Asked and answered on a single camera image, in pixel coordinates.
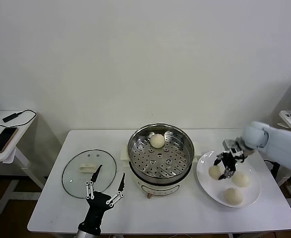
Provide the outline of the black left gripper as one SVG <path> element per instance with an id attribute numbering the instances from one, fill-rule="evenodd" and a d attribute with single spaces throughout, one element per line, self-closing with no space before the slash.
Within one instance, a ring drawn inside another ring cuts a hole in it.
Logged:
<path id="1" fill-rule="evenodd" d="M 94 191 L 94 183 L 96 182 L 99 172 L 103 165 L 99 165 L 97 170 L 86 182 L 86 201 L 89 204 L 86 217 L 83 222 L 78 225 L 77 235 L 100 235 L 101 223 L 103 215 L 106 211 L 114 207 L 122 198 L 124 198 L 125 173 L 123 173 L 117 192 L 113 196 Z"/>

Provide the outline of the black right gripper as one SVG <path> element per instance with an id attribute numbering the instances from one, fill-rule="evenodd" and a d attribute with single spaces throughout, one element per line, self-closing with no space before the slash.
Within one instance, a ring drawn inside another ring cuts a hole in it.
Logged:
<path id="1" fill-rule="evenodd" d="M 229 153 L 223 152 L 217 155 L 213 165 L 217 166 L 220 162 L 223 162 L 225 170 L 224 170 L 224 173 L 220 175 L 219 180 L 231 178 L 235 174 L 235 171 L 236 171 L 235 158 L 232 156 L 230 152 Z"/>

